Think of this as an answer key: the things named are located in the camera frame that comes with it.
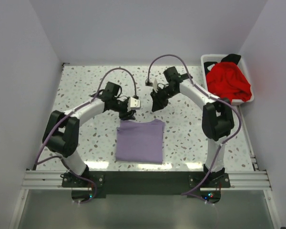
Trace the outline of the purple t shirt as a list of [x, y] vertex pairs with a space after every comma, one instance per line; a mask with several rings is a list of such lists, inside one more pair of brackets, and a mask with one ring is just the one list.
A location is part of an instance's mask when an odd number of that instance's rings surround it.
[[146, 123], [121, 121], [116, 135], [116, 160], [162, 164], [164, 127], [165, 123], [158, 119]]

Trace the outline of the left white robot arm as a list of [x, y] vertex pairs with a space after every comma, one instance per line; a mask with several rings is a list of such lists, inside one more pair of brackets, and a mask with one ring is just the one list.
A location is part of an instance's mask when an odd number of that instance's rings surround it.
[[78, 187], [89, 183], [89, 168], [77, 152], [80, 127], [93, 117], [106, 111], [114, 111], [120, 120], [134, 120], [141, 102], [137, 94], [120, 100], [122, 88], [108, 82], [104, 89], [98, 89], [91, 99], [81, 105], [60, 112], [51, 113], [42, 138], [42, 148], [47, 147], [60, 157], [64, 166], [73, 174], [72, 181]]

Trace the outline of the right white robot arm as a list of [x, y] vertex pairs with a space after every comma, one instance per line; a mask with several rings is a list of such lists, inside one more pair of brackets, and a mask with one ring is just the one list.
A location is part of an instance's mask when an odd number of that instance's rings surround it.
[[225, 173], [225, 144], [235, 126], [232, 106], [228, 99], [220, 100], [198, 85], [189, 72], [178, 73], [175, 67], [164, 71], [167, 84], [163, 87], [147, 77], [145, 85], [151, 86], [152, 112], [164, 109], [169, 99], [182, 94], [202, 110], [202, 130], [208, 140], [207, 159], [203, 165], [203, 183], [214, 187]]

